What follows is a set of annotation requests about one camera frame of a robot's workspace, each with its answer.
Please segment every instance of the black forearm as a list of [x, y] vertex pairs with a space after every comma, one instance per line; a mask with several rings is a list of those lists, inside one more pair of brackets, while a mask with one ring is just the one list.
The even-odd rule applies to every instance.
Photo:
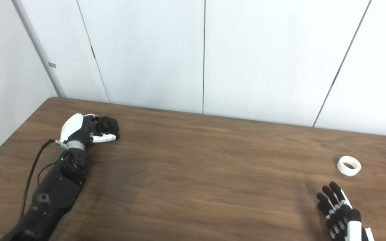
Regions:
[[26, 213], [0, 241], [49, 240], [60, 219], [74, 206], [87, 173], [86, 152], [65, 150], [37, 187]]

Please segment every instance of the white wall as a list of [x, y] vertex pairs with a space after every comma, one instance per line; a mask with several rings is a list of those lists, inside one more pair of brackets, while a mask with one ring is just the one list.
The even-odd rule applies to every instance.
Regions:
[[315, 126], [386, 135], [386, 0], [372, 0]]
[[109, 101], [202, 113], [204, 0], [79, 0]]
[[61, 96], [108, 102], [75, 0], [13, 0]]
[[312, 126], [369, 0], [208, 0], [204, 113]]
[[0, 0], [0, 145], [55, 89], [11, 1]]

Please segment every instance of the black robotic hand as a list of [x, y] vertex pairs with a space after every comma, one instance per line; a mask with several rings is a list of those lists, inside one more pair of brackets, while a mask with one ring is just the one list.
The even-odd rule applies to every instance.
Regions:
[[374, 241], [370, 228], [363, 228], [361, 215], [353, 209], [343, 190], [335, 183], [323, 186], [317, 194], [318, 208], [326, 217], [332, 241]]

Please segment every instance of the brown table surface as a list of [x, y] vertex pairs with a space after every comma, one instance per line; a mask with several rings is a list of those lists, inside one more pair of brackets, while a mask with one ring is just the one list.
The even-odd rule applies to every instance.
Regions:
[[[90, 149], [86, 186], [52, 240], [330, 240], [315, 195], [334, 180], [386, 241], [386, 136], [62, 98], [0, 147], [0, 237], [41, 145], [75, 113], [114, 117], [121, 139]], [[50, 145], [35, 174], [60, 153]], [[339, 173], [343, 155], [361, 161], [357, 176]]]

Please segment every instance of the robotic arm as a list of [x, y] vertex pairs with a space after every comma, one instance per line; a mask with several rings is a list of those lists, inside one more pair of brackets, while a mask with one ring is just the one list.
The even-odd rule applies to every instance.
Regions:
[[47, 241], [56, 226], [74, 206], [89, 172], [86, 148], [91, 143], [119, 138], [115, 119], [95, 114], [74, 114], [62, 127], [62, 148], [32, 196], [32, 204], [18, 223], [0, 241]]

